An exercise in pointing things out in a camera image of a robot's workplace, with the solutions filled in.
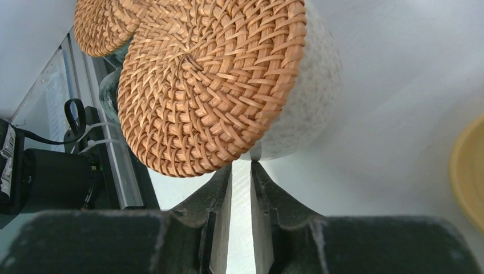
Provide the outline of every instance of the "yellow plate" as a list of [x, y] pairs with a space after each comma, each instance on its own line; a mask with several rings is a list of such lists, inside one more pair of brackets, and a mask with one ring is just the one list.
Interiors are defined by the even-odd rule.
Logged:
[[484, 115], [457, 139], [450, 154], [449, 176], [463, 211], [484, 232]]

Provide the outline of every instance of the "rattan weave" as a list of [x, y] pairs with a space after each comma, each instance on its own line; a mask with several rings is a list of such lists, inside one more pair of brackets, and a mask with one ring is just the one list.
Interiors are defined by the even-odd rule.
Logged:
[[156, 1], [119, 83], [119, 120], [135, 155], [190, 177], [247, 152], [295, 85], [305, 25], [303, 0]]
[[133, 37], [154, 0], [78, 0], [74, 35], [80, 49], [102, 57]]

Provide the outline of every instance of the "white table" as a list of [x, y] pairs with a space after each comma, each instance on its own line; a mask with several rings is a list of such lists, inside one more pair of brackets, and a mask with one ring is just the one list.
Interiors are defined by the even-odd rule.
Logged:
[[[447, 176], [455, 139], [484, 112], [484, 2], [313, 1], [340, 47], [344, 96], [315, 144], [264, 167], [324, 215], [444, 217], [484, 268], [484, 234], [463, 215]], [[252, 274], [248, 163], [234, 172], [227, 273]], [[164, 209], [209, 177], [151, 173]]]

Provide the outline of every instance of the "round rattan trivet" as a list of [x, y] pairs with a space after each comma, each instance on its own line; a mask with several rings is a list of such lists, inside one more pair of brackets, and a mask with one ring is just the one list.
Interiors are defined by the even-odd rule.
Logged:
[[102, 57], [133, 37], [153, 0], [78, 0], [74, 34], [80, 49]]
[[165, 175], [208, 173], [269, 129], [295, 85], [302, 0], [161, 0], [141, 21], [119, 83], [127, 142]]

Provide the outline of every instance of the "wicker coaster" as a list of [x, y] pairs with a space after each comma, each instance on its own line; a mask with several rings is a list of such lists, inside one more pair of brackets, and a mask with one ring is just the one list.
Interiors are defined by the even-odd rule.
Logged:
[[269, 129], [295, 85], [304, 1], [161, 0], [136, 31], [119, 119], [148, 167], [198, 176], [234, 161]]
[[74, 34], [80, 49], [102, 57], [134, 35], [152, 0], [78, 0]]

